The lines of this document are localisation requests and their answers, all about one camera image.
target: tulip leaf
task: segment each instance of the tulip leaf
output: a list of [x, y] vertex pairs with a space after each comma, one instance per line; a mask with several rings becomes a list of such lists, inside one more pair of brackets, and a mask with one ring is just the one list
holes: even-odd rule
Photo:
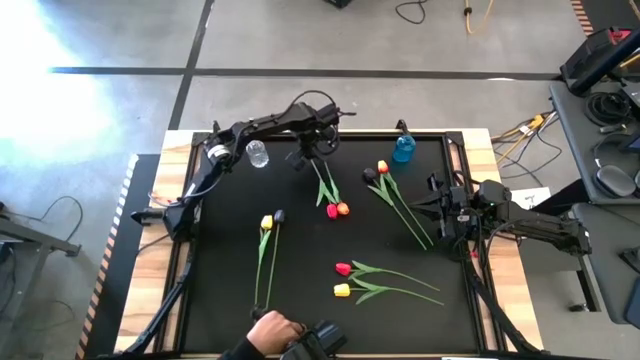
[[386, 287], [384, 287], [384, 286], [378, 286], [378, 285], [370, 284], [370, 283], [368, 283], [366, 281], [362, 281], [360, 279], [353, 278], [351, 280], [353, 280], [356, 284], [362, 286], [363, 288], [365, 288], [367, 290], [376, 291], [376, 290], [380, 290], [380, 289], [386, 289]]
[[364, 271], [365, 273], [372, 273], [372, 272], [380, 272], [380, 271], [382, 271], [382, 269], [374, 268], [373, 266], [368, 266], [368, 265], [365, 265], [363, 263], [359, 263], [359, 262], [357, 262], [355, 260], [352, 260], [351, 262], [353, 263], [353, 265], [355, 267], [357, 267], [359, 270]]
[[334, 202], [337, 204], [340, 202], [340, 191], [338, 191], [338, 187], [333, 181], [333, 176], [331, 176], [331, 171], [329, 171], [329, 165], [326, 161], [324, 162], [324, 168], [327, 169], [327, 175], [329, 176], [329, 182], [331, 183], [331, 189], [333, 190]]
[[391, 201], [391, 198], [389, 197], [389, 194], [384, 193], [384, 192], [380, 191], [380, 189], [378, 189], [376, 187], [373, 187], [371, 185], [367, 185], [367, 187], [369, 189], [371, 189], [371, 191], [376, 193], [378, 196], [380, 196], [380, 198], [382, 198], [382, 200], [386, 201], [387, 204], [389, 204], [389, 206], [393, 206], [393, 201]]
[[333, 195], [331, 195], [331, 192], [329, 191], [329, 189], [327, 188], [327, 185], [324, 183], [324, 181], [320, 180], [320, 186], [318, 188], [318, 199], [316, 200], [316, 206], [319, 206], [320, 203], [322, 202], [322, 198], [326, 197], [327, 200], [329, 200], [329, 202], [331, 203], [335, 203], [335, 199], [333, 198]]
[[362, 296], [360, 296], [360, 298], [358, 299], [358, 301], [356, 301], [356, 305], [359, 305], [360, 303], [364, 302], [367, 299], [370, 299], [380, 293], [383, 293], [387, 291], [387, 289], [378, 289], [378, 290], [373, 290], [373, 291], [369, 291], [367, 293], [364, 293]]
[[356, 270], [354, 272], [351, 273], [351, 275], [349, 275], [349, 280], [353, 280], [355, 278], [357, 278], [358, 276], [362, 276], [364, 274], [366, 274], [367, 272], [364, 270]]

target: yellow tulip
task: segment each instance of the yellow tulip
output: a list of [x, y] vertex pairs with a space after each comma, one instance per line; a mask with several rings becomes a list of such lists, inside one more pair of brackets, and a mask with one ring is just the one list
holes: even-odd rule
[[347, 297], [351, 295], [349, 284], [339, 284], [333, 287], [333, 294], [337, 297]]
[[262, 218], [262, 222], [260, 222], [260, 226], [265, 230], [271, 230], [273, 226], [273, 216], [265, 215], [265, 217]]

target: black stand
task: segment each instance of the black stand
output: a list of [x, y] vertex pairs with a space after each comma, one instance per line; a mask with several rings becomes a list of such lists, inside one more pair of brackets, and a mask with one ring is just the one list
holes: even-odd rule
[[578, 179], [558, 191], [556, 194], [535, 206], [533, 211], [558, 216], [571, 210], [573, 204], [588, 203], [589, 195], [582, 179]]

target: red tulip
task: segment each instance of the red tulip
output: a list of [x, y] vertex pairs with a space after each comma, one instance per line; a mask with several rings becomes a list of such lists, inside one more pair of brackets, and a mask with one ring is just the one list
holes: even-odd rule
[[336, 204], [327, 205], [327, 215], [331, 220], [335, 220], [338, 218], [338, 207], [336, 206]]
[[337, 263], [336, 271], [342, 276], [349, 276], [349, 274], [351, 273], [351, 265], [345, 263]]

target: tulip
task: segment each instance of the tulip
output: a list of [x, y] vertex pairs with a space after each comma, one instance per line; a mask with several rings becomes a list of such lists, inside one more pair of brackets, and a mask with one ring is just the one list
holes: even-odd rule
[[336, 206], [336, 204], [327, 205], [327, 215], [331, 220], [335, 220], [338, 218], [338, 207]]
[[277, 224], [282, 224], [284, 222], [284, 210], [276, 211], [276, 214], [274, 215], [273, 219], [276, 221]]
[[338, 214], [349, 215], [349, 206], [345, 203], [338, 204]]
[[378, 172], [380, 174], [386, 174], [389, 172], [389, 165], [384, 160], [378, 161]]
[[348, 297], [351, 295], [349, 284], [339, 284], [333, 287], [333, 294], [337, 297]]
[[349, 274], [351, 273], [351, 265], [345, 263], [337, 263], [336, 271], [342, 276], [349, 276]]
[[273, 216], [265, 215], [260, 222], [260, 227], [264, 230], [271, 230], [271, 227], [273, 227]]

